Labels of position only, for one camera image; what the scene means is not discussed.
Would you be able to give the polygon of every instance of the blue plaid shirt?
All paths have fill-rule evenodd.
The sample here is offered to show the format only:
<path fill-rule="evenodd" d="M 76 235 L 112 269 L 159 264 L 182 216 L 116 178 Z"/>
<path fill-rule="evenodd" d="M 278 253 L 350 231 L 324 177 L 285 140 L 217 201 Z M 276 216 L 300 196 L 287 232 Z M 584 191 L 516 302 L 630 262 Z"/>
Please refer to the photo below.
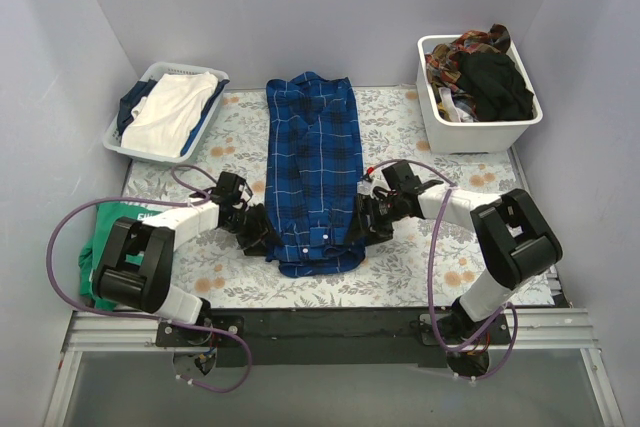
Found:
<path fill-rule="evenodd" d="M 345 245 L 363 175 L 356 99 L 348 78 L 305 72 L 267 83 L 271 126 L 265 206 L 284 242 L 278 259 L 289 277 L 335 274 L 364 260 L 364 243 Z"/>

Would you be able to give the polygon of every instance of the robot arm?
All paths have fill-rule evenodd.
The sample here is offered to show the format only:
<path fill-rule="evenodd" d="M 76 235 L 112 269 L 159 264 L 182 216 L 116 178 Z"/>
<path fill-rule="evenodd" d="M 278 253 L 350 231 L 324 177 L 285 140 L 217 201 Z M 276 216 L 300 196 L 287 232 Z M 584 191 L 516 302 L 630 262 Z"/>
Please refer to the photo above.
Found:
<path fill-rule="evenodd" d="M 222 172 L 208 189 L 210 202 L 168 210 L 113 225 L 92 277 L 94 295 L 158 317 L 196 324 L 209 303 L 171 285 L 173 252 L 203 232 L 221 228 L 236 234 L 246 255 L 264 255 L 269 242 L 281 242 L 262 204 L 249 206 L 245 179 Z M 130 256 L 143 254 L 138 266 Z"/>
<path fill-rule="evenodd" d="M 382 242 L 393 236 L 394 221 L 436 218 L 449 190 L 440 181 L 422 183 L 406 161 L 382 173 L 389 189 L 374 180 L 361 190 L 349 232 L 351 240 L 364 237 L 369 245 Z M 531 196 L 521 189 L 498 195 L 456 188 L 443 220 L 477 234 L 486 264 L 486 270 L 452 306 L 455 319 L 448 323 L 463 336 L 475 330 L 531 277 L 562 258 L 558 239 Z"/>

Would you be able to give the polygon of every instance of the colorful clothing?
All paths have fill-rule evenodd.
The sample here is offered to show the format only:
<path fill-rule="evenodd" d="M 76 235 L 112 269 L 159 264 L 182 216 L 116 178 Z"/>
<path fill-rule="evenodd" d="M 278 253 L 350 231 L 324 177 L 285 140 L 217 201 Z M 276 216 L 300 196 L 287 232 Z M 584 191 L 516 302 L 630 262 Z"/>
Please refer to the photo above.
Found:
<path fill-rule="evenodd" d="M 439 44 L 430 54 L 426 54 L 427 80 L 433 87 L 433 93 L 438 103 L 441 102 L 438 89 L 447 87 L 456 107 L 477 119 L 475 101 L 473 97 L 461 89 L 457 82 L 460 79 L 459 52 L 499 52 L 506 53 L 511 46 L 509 31 L 504 25 L 494 24 L 489 32 L 470 30 L 458 37 L 450 44 Z"/>

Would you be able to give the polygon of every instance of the white plastic bin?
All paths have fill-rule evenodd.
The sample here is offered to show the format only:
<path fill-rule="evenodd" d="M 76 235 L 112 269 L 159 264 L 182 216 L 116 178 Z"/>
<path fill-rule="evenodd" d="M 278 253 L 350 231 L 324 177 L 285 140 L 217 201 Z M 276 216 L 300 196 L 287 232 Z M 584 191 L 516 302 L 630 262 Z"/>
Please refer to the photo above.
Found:
<path fill-rule="evenodd" d="M 460 36 L 427 35 L 418 41 L 420 63 L 418 64 L 416 86 L 431 151 L 438 154 L 457 154 L 507 150 L 530 125 L 537 124 L 542 120 L 540 104 L 537 97 L 535 97 L 535 92 L 531 86 L 529 76 L 524 70 L 518 50 L 512 42 L 507 55 L 511 57 L 516 64 L 516 68 L 522 74 L 527 84 L 527 89 L 534 93 L 533 119 L 514 122 L 448 122 L 440 117 L 438 113 L 433 89 L 427 81 L 427 66 L 424 55 L 433 52 L 436 45 L 453 42 L 458 37 Z"/>
<path fill-rule="evenodd" d="M 147 69 L 144 75 L 140 78 L 141 81 L 146 82 L 147 80 L 160 80 L 160 78 L 164 74 L 181 74 L 181 75 L 194 75 L 194 74 L 204 74 L 205 72 L 211 72 L 215 75 L 219 81 L 228 80 L 229 76 L 226 72 L 222 72 L 220 70 L 209 69 L 206 67 L 195 67 L 193 65 L 183 65 L 183 64 L 173 64 L 171 62 L 156 62 L 151 67 Z M 138 152 L 137 150 L 125 149 L 120 146 L 120 135 L 118 134 L 118 129 L 116 122 L 118 120 L 118 115 L 113 118 L 113 122 L 109 125 L 109 128 L 104 133 L 102 137 L 102 144 L 109 150 L 113 150 L 114 152 L 118 152 L 119 154 L 123 154 L 131 157 L 132 159 L 145 160 L 147 162 L 154 162 L 157 164 L 181 164 L 183 162 L 187 162 L 191 156 L 198 150 L 199 144 L 201 140 L 204 138 L 204 133 L 207 130 L 207 127 L 215 121 L 220 113 L 220 109 L 218 105 L 222 99 L 223 91 L 218 95 L 216 100 L 213 102 L 211 109 L 209 109 L 209 113 L 207 117 L 204 119 L 202 123 L 202 127 L 198 131 L 196 138 L 193 139 L 191 143 L 191 147 L 186 154 L 181 157 L 165 157 L 162 155 L 154 155 L 149 154 L 147 152 Z"/>

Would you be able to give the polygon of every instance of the table surface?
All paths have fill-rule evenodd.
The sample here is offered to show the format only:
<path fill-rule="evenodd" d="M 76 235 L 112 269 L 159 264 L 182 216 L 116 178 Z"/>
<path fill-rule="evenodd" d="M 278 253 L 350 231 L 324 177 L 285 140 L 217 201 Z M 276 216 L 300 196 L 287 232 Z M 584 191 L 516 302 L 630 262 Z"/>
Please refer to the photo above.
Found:
<path fill-rule="evenodd" d="M 429 150 L 413 87 L 356 88 L 365 167 L 392 158 L 415 159 L 433 165 L 464 188 L 477 192 L 508 192 L 519 186 L 507 152 L 440 155 Z M 269 139 L 269 112 L 264 91 L 231 92 L 220 115 L 205 133 L 192 161 L 212 173 L 222 170 L 245 177 L 255 202 L 264 200 Z M 424 180 L 428 172 L 416 173 Z M 209 187 L 197 172 L 182 177 Z M 184 201 L 188 192 L 177 185 L 169 169 L 134 161 L 125 195 Z M 174 255 L 172 282 L 206 298 L 214 308 L 284 307 L 412 307 L 427 304 L 426 261 L 433 220 L 404 219 L 395 225 L 394 239 L 367 248 L 367 258 L 355 270 L 338 275 L 290 279 L 277 263 L 245 257 L 235 237 L 215 230 L 183 245 Z M 475 235 L 443 224 L 437 242 L 434 298 L 450 305 L 484 269 Z M 517 305 L 553 305 L 545 275 L 518 292 Z"/>

